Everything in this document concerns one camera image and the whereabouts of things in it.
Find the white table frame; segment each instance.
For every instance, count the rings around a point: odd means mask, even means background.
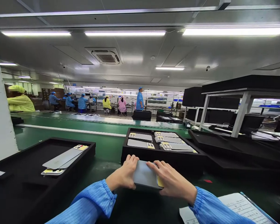
[[[240,107],[239,107],[239,110],[238,110],[238,113],[236,116],[236,121],[235,121],[233,130],[232,130],[232,134],[231,134],[231,137],[237,138],[239,135],[243,120],[244,120],[244,116],[245,116],[245,114],[248,114],[250,112],[250,109],[253,104],[253,100],[257,99],[259,96],[262,96],[263,98],[280,97],[280,90],[254,91],[254,90],[238,89],[238,90],[207,92],[207,93],[202,93],[202,94],[206,94],[206,98],[205,98],[201,122],[200,122],[200,128],[199,128],[200,131],[202,129],[202,125],[205,122],[206,111],[208,109],[208,103],[209,103],[210,97],[212,97],[212,96],[220,96],[220,97],[230,96],[230,97],[235,97],[235,98],[242,98],[242,102],[240,104]]]

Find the production line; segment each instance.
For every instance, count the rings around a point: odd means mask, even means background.
[[[0,223],[280,224],[280,1],[0,1]]]

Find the factory floor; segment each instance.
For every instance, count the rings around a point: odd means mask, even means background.
[[[51,110],[42,110],[41,112],[51,112]],[[76,114],[78,112],[68,112],[68,111],[62,111],[63,114]],[[130,119],[133,120],[132,118],[132,113],[127,113],[127,116],[119,116],[117,113],[115,114],[109,114],[105,115],[103,110],[97,110],[96,112],[87,112],[88,114],[99,114],[100,117],[108,117],[108,118],[120,118],[120,119]],[[151,121],[156,121],[156,115],[152,115]]]

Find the green conveyor belt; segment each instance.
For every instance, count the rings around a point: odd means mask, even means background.
[[[80,118],[76,119],[76,117],[79,116],[73,117],[73,115],[67,114],[17,113],[12,114],[12,116],[22,117],[24,119],[24,124],[118,134],[126,134],[129,127],[135,127],[131,124],[122,124],[124,121],[121,121],[121,123],[118,124],[115,122],[114,124],[110,124],[107,123],[107,121],[83,121],[80,120]],[[138,122],[135,125],[137,125],[137,128],[152,130],[159,130],[160,128],[163,128],[162,130],[164,131],[176,131],[181,136],[190,138],[187,130],[183,129],[182,126],[178,127],[179,129],[174,130],[176,127],[158,127],[162,126],[162,124],[158,122],[151,123],[151,127],[147,127],[147,123],[145,122]],[[60,201],[60,206],[54,211],[55,215],[69,206],[75,195],[85,187],[93,182],[106,178],[115,169],[120,167],[120,158],[124,138],[28,127],[15,127],[14,130],[16,134],[17,145],[20,150],[26,149],[38,143],[39,141],[46,140],[50,137],[96,142],[96,156],[94,161],[90,161],[89,167],[85,172],[84,177],[78,182],[73,183],[75,186],[68,192],[64,200]],[[208,173],[205,173],[199,180],[189,178],[187,179],[194,185],[204,188],[218,197],[242,191],[270,216],[280,220],[280,185],[277,183],[270,181],[267,184],[263,184],[253,180],[237,180],[236,178],[225,179],[210,175]],[[212,183],[207,183],[204,180],[211,180]],[[153,203],[158,204],[158,209],[155,210],[155,214],[153,215],[155,218],[153,218],[153,220],[150,219],[150,221],[153,221],[153,223],[182,223],[177,217],[178,209],[187,206],[184,201],[160,196],[152,196],[151,194],[147,193],[131,192],[130,190],[118,191],[118,198],[114,208],[116,215],[112,216],[111,220],[109,220],[107,223],[128,223],[122,221],[120,214],[121,211],[127,209],[127,204],[129,204],[128,200],[133,197],[136,197],[135,200],[137,205],[134,203],[134,208],[133,206],[131,206],[132,208],[129,208],[130,212],[125,215],[125,220],[133,222],[133,211],[136,211],[141,207],[145,207],[147,202],[153,197],[154,200],[156,200]],[[143,221],[142,223],[147,223],[147,217],[145,215],[143,217],[137,217],[137,219],[138,223],[141,223],[140,221]]]

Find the ceiling light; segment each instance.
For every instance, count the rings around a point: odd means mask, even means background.
[[[112,89],[112,88],[103,88],[103,89]],[[120,90],[120,89],[117,88],[117,89],[115,89],[115,90]]]
[[[5,65],[5,66],[18,66],[18,65],[15,64],[15,63],[1,63],[1,62],[0,62],[0,65]]]
[[[166,32],[86,32],[87,36],[164,36]]]
[[[280,34],[280,27],[275,28],[188,28],[186,36],[274,36]]]
[[[70,36],[70,32],[2,32],[6,36]]]
[[[184,70],[184,68],[179,68],[179,67],[156,67],[156,69],[160,69],[160,70]]]
[[[84,86],[83,88],[87,88],[87,89],[100,89],[100,87],[89,87],[89,86]]]

